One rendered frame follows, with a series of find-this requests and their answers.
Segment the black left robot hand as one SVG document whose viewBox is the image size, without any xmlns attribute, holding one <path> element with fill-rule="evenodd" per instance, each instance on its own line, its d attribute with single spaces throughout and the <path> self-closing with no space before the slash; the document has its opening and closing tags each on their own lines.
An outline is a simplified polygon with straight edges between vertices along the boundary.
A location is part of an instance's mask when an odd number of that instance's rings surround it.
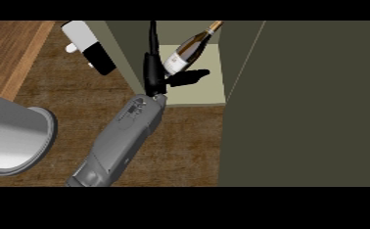
<svg viewBox="0 0 370 229">
<path fill-rule="evenodd" d="M 149 27 L 149 51 L 145 53 L 143 80 L 146 95 L 154 97 L 167 93 L 167 85 L 173 87 L 194 84 L 210 74 L 208 69 L 196 69 L 177 72 L 165 77 L 165 68 L 160 55 L 160 39 L 157 34 L 157 22 L 151 22 Z"/>
</svg>

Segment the wine bottle with white label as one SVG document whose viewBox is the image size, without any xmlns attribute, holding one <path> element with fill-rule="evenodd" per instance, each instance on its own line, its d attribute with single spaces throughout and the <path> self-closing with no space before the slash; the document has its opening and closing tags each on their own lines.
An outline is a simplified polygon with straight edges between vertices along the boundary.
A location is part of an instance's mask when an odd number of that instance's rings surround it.
<svg viewBox="0 0 370 229">
<path fill-rule="evenodd" d="M 167 75 L 177 74 L 180 71 L 188 70 L 192 66 L 223 23 L 223 21 L 216 21 L 208 29 L 196 34 L 177 48 L 176 52 L 164 62 Z"/>
</svg>

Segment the olive green cabinet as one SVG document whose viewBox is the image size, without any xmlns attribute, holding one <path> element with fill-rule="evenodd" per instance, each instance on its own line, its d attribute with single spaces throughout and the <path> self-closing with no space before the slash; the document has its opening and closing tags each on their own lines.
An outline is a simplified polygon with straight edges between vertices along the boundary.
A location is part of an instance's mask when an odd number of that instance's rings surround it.
<svg viewBox="0 0 370 229">
<path fill-rule="evenodd" d="M 146 21 L 89 21 L 117 70 L 135 93 L 145 91 L 143 58 L 149 51 Z M 179 46 L 211 26 L 210 21 L 158 21 L 160 53 L 168 58 Z M 213 35 L 199 59 L 191 66 L 210 74 L 196 83 L 168 89 L 168 105 L 223 106 L 232 96 L 247 60 L 257 44 L 261 21 L 226 21 Z"/>
</svg>

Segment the dark olive cabinet door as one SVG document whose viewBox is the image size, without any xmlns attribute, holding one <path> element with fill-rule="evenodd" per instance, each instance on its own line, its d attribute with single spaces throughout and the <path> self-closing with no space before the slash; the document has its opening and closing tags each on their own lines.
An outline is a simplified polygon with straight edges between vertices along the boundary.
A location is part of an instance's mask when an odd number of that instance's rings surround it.
<svg viewBox="0 0 370 229">
<path fill-rule="evenodd" d="M 223 186 L 370 186 L 370 22 L 266 23 L 224 110 Z"/>
</svg>

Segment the white and black block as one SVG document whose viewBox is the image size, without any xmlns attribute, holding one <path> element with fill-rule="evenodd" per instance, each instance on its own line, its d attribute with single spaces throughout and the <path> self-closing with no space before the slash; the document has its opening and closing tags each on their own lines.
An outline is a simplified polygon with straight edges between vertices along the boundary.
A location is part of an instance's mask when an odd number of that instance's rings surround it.
<svg viewBox="0 0 370 229">
<path fill-rule="evenodd" d="M 61 28 L 71 41 L 65 47 L 65 51 L 68 53 L 80 51 L 89 61 L 90 67 L 101 75 L 108 75 L 115 69 L 115 64 L 86 22 L 70 21 Z"/>
</svg>

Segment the grey round metal object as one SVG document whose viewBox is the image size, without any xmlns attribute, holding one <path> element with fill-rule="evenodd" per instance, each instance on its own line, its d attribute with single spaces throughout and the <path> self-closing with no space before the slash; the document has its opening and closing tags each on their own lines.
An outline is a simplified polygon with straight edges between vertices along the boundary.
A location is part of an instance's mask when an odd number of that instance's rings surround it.
<svg viewBox="0 0 370 229">
<path fill-rule="evenodd" d="M 0 98 L 0 176 L 30 170 L 46 156 L 58 134 L 58 119 L 42 107 L 25 108 Z"/>
</svg>

